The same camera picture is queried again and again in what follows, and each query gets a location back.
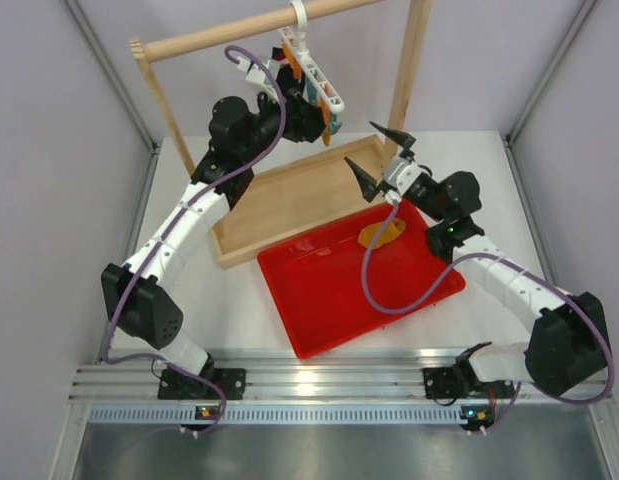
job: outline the wooden frame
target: wooden frame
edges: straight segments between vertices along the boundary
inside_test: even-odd
[[[307,18],[314,19],[381,1],[311,0],[304,6]],[[389,127],[396,129],[404,126],[433,0],[410,2],[388,122]],[[295,10],[288,6],[148,44],[137,38],[129,42],[189,175],[195,164],[152,63],[295,23]],[[291,235],[367,207],[353,175],[340,160],[351,156],[379,176],[381,167],[396,151],[393,143],[382,145],[376,136],[371,136],[256,175],[241,202],[212,230],[220,264],[229,268],[251,260]]]

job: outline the gray floor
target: gray floor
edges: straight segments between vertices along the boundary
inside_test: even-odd
[[[487,438],[437,426],[228,426],[198,441],[162,432],[94,471],[150,429],[89,426],[91,461],[83,448],[74,479],[610,478],[588,409],[562,406],[517,406]]]

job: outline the red plastic container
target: red plastic container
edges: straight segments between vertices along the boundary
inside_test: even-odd
[[[391,212],[380,205],[323,225],[258,255],[258,262],[298,358],[310,358],[363,333],[407,315],[385,315],[374,309],[360,283],[365,248],[360,230],[381,222]],[[418,210],[401,202],[398,217],[406,229],[396,240],[376,249],[369,262],[369,288],[389,308],[419,298],[445,263],[427,248],[426,224]],[[418,309],[465,287],[451,272]]]

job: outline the wooden rod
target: wooden rod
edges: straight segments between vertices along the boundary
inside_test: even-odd
[[[165,97],[162,87],[158,82],[158,77],[156,77],[156,73],[153,71],[151,63],[147,60],[145,48],[139,38],[131,39],[129,41],[129,46],[131,47],[133,58],[136,59],[136,63],[138,63],[138,67],[140,67],[140,72],[142,72],[142,76],[145,77],[145,82],[147,82],[149,90],[151,90],[153,98],[158,104],[160,113],[162,114],[162,117],[164,118],[165,123],[173,136],[173,141],[176,144],[178,153],[180,153],[182,162],[185,164],[185,168],[187,169],[189,176],[191,176],[196,170],[196,167],[193,160],[191,160],[191,154],[189,153],[189,149],[187,149],[187,144],[185,143],[184,138],[182,138],[180,128],[178,128],[176,118],[173,116],[173,111],[171,110],[171,106],[169,106],[167,97]]]
[[[407,14],[405,38],[402,43],[402,53],[400,54],[400,66],[393,89],[391,112],[387,124],[389,128],[397,130],[404,128],[432,5],[433,0],[411,0]],[[396,155],[397,151],[398,146],[395,143],[385,140],[382,155],[383,167]]]
[[[380,1],[382,0],[312,0],[304,5],[307,18],[311,20]],[[255,17],[218,25],[207,30],[148,43],[145,45],[145,55],[150,63],[159,62],[240,38],[270,32],[295,23],[296,11],[293,7],[288,6]]]

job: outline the white tabletop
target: white tabletop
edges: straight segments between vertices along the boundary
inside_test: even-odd
[[[339,134],[332,146],[368,134]],[[482,210],[473,215],[508,255],[541,273],[536,249],[507,157],[495,131],[414,133],[419,163],[441,180],[458,170],[473,172],[481,187]],[[208,137],[188,137],[194,159],[202,158]],[[289,163],[324,147],[281,142],[256,172]],[[139,244],[144,244],[180,199],[187,173],[173,141],[165,139],[145,213]],[[210,239],[193,253],[170,292],[185,316],[184,327],[206,349],[291,350],[291,345],[257,261],[229,270],[218,265]],[[469,347],[482,341],[524,341],[528,334],[513,315],[482,289],[466,288],[435,306],[414,312],[382,329],[358,337],[337,351]],[[144,342],[118,330],[114,348],[146,350]]]

